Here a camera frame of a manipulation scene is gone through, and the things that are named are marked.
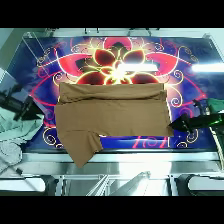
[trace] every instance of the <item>brown cloth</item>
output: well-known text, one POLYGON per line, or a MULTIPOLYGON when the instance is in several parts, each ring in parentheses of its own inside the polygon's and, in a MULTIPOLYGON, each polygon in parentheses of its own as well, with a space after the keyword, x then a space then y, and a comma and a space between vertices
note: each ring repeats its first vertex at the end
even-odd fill
POLYGON ((78 167, 102 150, 99 135, 173 136, 162 83, 59 88, 58 137, 78 167))

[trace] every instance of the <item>folded brown fabric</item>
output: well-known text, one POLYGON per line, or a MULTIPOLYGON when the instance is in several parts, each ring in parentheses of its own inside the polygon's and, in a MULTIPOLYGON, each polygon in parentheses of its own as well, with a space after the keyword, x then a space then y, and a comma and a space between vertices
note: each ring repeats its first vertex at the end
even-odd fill
POLYGON ((99 135, 173 136, 162 83, 59 88, 58 137, 78 167, 102 150, 99 135))

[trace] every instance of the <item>glass panel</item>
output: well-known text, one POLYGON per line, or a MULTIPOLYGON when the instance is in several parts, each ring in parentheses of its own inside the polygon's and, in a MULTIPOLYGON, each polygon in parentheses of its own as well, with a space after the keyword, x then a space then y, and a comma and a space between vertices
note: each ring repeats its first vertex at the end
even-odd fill
MULTIPOLYGON (((58 102, 59 83, 117 84, 165 83, 171 121, 186 112, 198 116, 193 99, 206 105, 208 97, 223 99, 223 73, 194 72, 196 64, 222 63, 209 34, 155 30, 118 30, 25 33, 7 72, 31 95, 45 113, 44 125, 26 147, 29 150, 64 152, 57 138, 54 106, 58 102), (156 64, 154 73, 124 73, 116 76, 103 67, 119 61, 156 64)), ((101 137, 107 149, 203 150, 216 149, 208 128, 193 134, 174 131, 174 137, 121 136, 101 137)))

